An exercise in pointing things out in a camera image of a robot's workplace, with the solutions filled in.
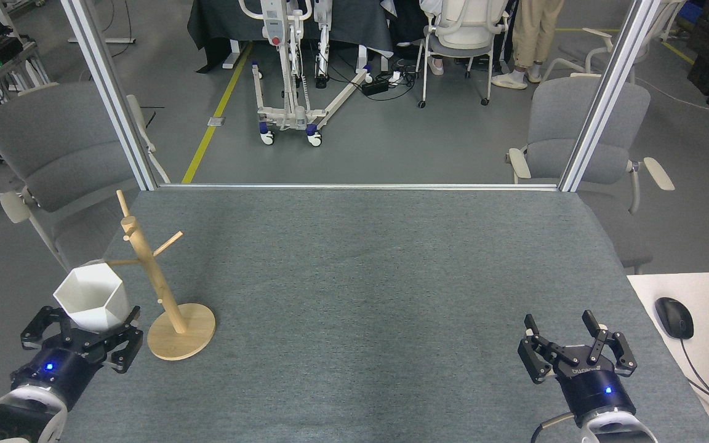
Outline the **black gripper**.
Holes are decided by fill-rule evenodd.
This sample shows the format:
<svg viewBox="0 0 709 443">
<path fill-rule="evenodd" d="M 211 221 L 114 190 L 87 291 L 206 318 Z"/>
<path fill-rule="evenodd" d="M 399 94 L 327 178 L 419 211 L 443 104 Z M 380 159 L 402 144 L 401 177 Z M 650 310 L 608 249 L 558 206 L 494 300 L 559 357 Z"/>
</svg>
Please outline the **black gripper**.
<svg viewBox="0 0 709 443">
<path fill-rule="evenodd" d="M 22 385 L 36 385 L 51 390 L 67 409 L 73 409 L 87 385 L 103 365 L 117 373 L 126 373 L 143 343 L 143 331 L 136 321 L 140 306 L 133 306 L 124 323 L 101 333 L 102 350 L 79 353 L 64 348 L 43 348 L 34 358 L 11 373 L 11 389 Z M 61 346 L 71 346 L 71 319 L 61 306 L 43 306 L 23 329 L 20 341 L 23 349 L 37 349 L 43 343 L 43 334 L 49 326 L 59 323 Z"/>
<path fill-rule="evenodd" d="M 607 326 L 599 324 L 590 309 L 583 311 L 582 322 L 595 339 L 586 359 L 587 364 L 580 364 L 579 367 L 560 364 L 555 367 L 557 381 L 569 411 L 574 414 L 575 423 L 583 425 L 594 414 L 610 410 L 634 414 L 635 406 L 618 376 L 630 377 L 638 367 L 625 335 L 610 332 Z M 541 384 L 551 375 L 562 348 L 540 336 L 531 314 L 524 317 L 524 328 L 526 331 L 519 342 L 518 355 L 532 381 Z M 597 364 L 604 345 L 612 350 L 614 364 Z"/>
</svg>

